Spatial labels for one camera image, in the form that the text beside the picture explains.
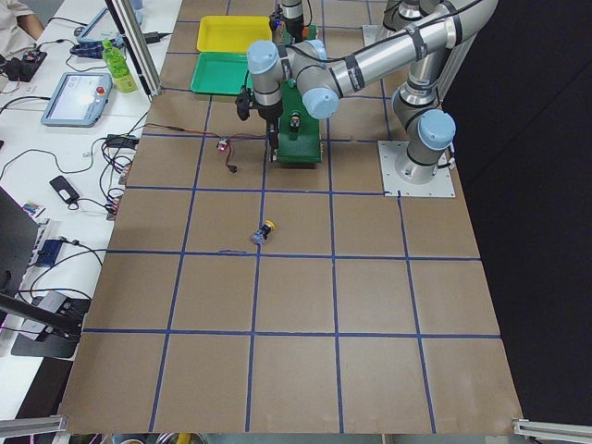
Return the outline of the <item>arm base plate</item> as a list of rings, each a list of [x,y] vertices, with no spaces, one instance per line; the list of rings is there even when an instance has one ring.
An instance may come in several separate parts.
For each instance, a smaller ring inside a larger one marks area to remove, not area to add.
[[[449,158],[440,153],[431,166],[416,164],[407,153],[408,142],[378,141],[383,194],[388,197],[454,198]]]
[[[385,46],[382,41],[394,34],[394,31],[385,28],[383,25],[363,25],[362,34],[364,39],[363,51],[370,48],[373,51],[382,50]]]

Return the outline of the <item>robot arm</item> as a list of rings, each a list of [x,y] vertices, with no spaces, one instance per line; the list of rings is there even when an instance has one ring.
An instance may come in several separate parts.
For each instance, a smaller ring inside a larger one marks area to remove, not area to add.
[[[295,43],[304,40],[307,25],[304,23],[302,0],[280,1],[269,15],[269,27],[275,32],[283,23],[285,30]]]
[[[249,46],[250,77],[235,100],[237,114],[246,120],[256,110],[265,120],[270,161],[312,168],[322,157],[318,121],[332,117],[341,98],[407,67],[406,81],[392,95],[410,138],[395,169],[407,182],[426,184],[444,168],[439,159],[456,132],[452,116],[438,108],[438,84],[497,5],[496,0],[390,1],[373,43],[329,57],[321,41],[304,38],[301,2],[284,1],[277,14],[290,44],[260,40]]]

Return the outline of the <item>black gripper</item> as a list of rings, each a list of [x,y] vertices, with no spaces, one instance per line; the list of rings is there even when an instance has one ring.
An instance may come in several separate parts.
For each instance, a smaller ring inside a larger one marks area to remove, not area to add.
[[[270,160],[276,160],[279,147],[279,118],[282,114],[282,100],[272,105],[262,105],[255,100],[254,92],[247,87],[241,87],[235,99],[237,115],[245,121],[250,117],[252,109],[267,122],[267,139],[270,146]]]

